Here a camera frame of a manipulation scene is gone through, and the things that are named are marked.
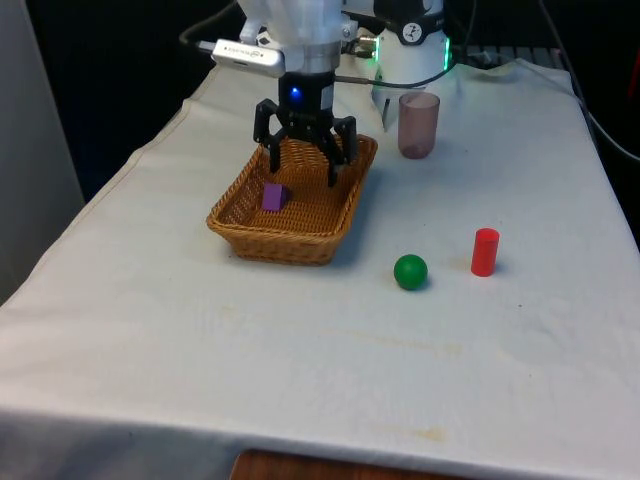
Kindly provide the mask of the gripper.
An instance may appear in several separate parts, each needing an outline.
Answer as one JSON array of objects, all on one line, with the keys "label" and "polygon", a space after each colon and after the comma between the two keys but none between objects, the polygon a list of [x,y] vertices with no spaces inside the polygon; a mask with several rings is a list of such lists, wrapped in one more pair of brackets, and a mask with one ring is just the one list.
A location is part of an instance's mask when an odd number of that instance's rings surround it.
[{"label": "gripper", "polygon": [[[278,80],[279,105],[264,99],[256,105],[253,139],[269,154],[269,168],[276,173],[281,167],[281,144],[292,138],[292,118],[314,120],[303,130],[306,141],[326,158],[327,183],[337,182],[338,168],[349,165],[358,155],[356,119],[333,116],[335,72],[307,74],[288,72]],[[281,128],[270,131],[271,118]]]}]

